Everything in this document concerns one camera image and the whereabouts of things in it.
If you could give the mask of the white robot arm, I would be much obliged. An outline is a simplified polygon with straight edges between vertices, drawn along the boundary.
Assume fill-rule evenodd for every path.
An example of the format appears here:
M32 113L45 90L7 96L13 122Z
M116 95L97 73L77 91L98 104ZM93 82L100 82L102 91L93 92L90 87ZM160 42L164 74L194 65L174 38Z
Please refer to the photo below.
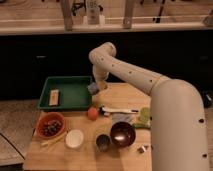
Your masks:
M118 60L110 42L89 60L99 86L113 74L151 97L152 171L210 171L204 104L192 84Z

